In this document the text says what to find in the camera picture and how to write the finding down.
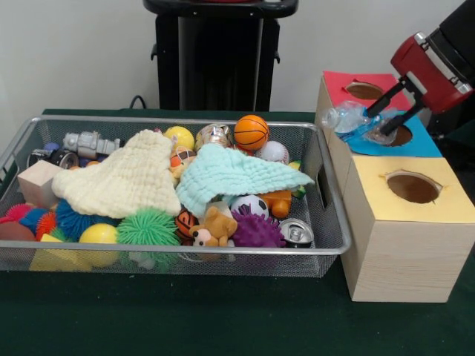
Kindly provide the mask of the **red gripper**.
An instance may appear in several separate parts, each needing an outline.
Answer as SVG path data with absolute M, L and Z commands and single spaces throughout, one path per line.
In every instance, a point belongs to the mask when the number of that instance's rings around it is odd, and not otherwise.
M 474 91 L 469 79 L 450 64 L 436 44 L 421 32 L 406 39 L 390 63 L 415 87 L 419 98 L 417 102 L 392 100 L 404 89 L 404 82 L 397 82 L 367 108 L 366 117 L 379 114 L 383 117 L 379 126 L 381 135 L 391 135 L 424 107 L 435 114 L 443 113 L 463 102 Z

